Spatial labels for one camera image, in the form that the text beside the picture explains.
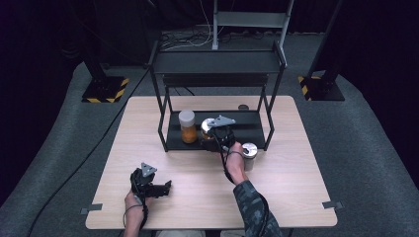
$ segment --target orange jar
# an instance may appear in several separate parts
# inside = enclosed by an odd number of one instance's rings
[[[193,143],[198,139],[197,128],[195,127],[195,114],[193,111],[185,110],[179,113],[182,140],[185,143]]]

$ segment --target shelf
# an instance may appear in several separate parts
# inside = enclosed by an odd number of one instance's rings
[[[230,27],[283,28],[286,13],[218,12],[218,25]]]
[[[240,143],[251,142],[259,149],[265,148],[265,137],[261,118],[257,111],[195,111],[194,113],[198,140],[191,144],[185,143],[181,139],[179,112],[173,112],[170,115],[166,139],[166,145],[169,150],[202,150],[201,122],[208,118],[217,118],[219,115],[236,120],[236,124],[230,125],[230,127],[237,141]]]
[[[276,41],[271,49],[264,50],[202,50],[202,51],[158,51],[154,45],[148,62],[151,79],[161,113],[158,133],[165,151],[200,150],[200,141],[192,144],[181,139],[179,112],[173,111],[170,101],[171,87],[260,87],[261,94],[256,111],[206,111],[195,112],[196,127],[201,134],[201,122],[219,115],[235,119],[230,126],[236,140],[254,143],[258,148],[267,150],[274,133],[271,109],[277,96],[284,73],[285,62],[281,58],[281,49]],[[269,74],[277,74],[270,101],[266,97]],[[162,101],[157,77],[165,87]],[[265,139],[260,119],[260,110],[264,106],[267,112],[270,131]],[[170,110],[167,137],[162,132],[166,108]]]

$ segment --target wooden table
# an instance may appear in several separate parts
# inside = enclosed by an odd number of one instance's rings
[[[259,97],[171,100],[175,111],[235,110],[241,104],[255,110]],[[293,98],[277,97],[272,118],[276,130],[271,144],[267,151],[259,150],[253,170],[247,172],[249,179],[266,198],[281,227],[334,226],[337,217],[333,208],[323,208],[330,197]],[[172,180],[172,188],[168,197],[156,199],[149,207],[144,229],[243,228],[234,186],[225,178],[220,161],[204,150],[165,152],[157,134],[159,119],[155,97],[129,99],[93,199],[93,204],[103,204],[102,209],[89,212],[86,226],[124,228],[129,175],[145,162],[158,169],[154,185]],[[264,130],[269,131],[266,112],[261,112],[261,119]]]

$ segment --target sleeve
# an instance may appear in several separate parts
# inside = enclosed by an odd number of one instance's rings
[[[246,236],[259,236],[264,225],[264,204],[250,181],[245,181],[233,190],[238,209],[244,221]],[[277,219],[269,211],[265,233],[262,236],[283,236]]]

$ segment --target shelf rack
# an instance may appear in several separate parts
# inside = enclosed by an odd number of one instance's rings
[[[261,94],[257,110],[237,109],[234,111],[194,111],[196,128],[201,134],[201,122],[219,115],[235,119],[231,125],[236,139],[240,142],[252,142],[258,148],[267,150],[274,133],[271,109],[274,105],[279,85],[285,70],[285,61],[280,57],[281,50],[274,40],[271,49],[263,50],[201,50],[201,51],[159,51],[154,45],[148,62],[157,103],[161,117],[158,134],[164,150],[200,150],[200,137],[192,143],[184,143],[178,120],[180,111],[174,111],[169,95],[172,87],[260,87]],[[270,74],[276,74],[276,81],[271,99],[268,100],[266,87]],[[161,78],[165,87],[164,98],[160,96],[157,78]],[[265,107],[270,132],[265,139],[260,110]],[[167,137],[162,126],[167,107],[170,110]]]

